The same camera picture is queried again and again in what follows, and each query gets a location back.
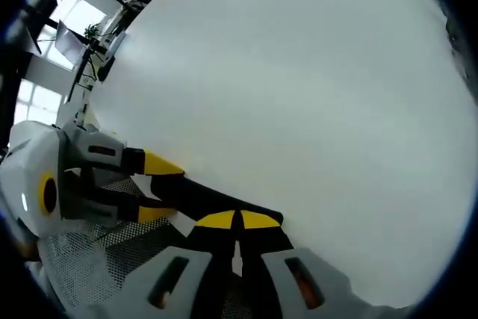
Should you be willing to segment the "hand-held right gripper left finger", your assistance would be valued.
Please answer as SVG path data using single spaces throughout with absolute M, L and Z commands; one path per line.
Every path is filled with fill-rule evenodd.
M 200 219 L 180 247 L 167 247 L 131 272 L 122 290 L 90 318 L 220 318 L 232 277 L 234 211 Z

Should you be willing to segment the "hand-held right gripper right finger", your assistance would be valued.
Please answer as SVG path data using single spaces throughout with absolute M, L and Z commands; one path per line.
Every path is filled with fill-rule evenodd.
M 347 276 L 311 250 L 296 248 L 278 221 L 240 213 L 243 278 L 255 318 L 371 318 L 372 305 L 351 290 Z

